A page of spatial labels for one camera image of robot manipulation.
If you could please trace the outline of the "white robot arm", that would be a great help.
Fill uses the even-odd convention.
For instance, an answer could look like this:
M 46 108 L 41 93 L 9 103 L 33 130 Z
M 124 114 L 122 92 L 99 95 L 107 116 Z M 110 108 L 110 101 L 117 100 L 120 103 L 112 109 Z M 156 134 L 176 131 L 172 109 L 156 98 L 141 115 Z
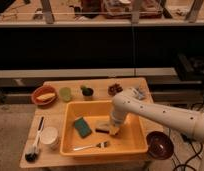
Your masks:
M 139 100 L 140 92 L 131 87 L 112 99 L 110 125 L 119 130 L 127 115 L 137 114 L 163 126 L 186 134 L 204 144 L 204 113 Z M 204 171 L 204 151 L 199 171 Z

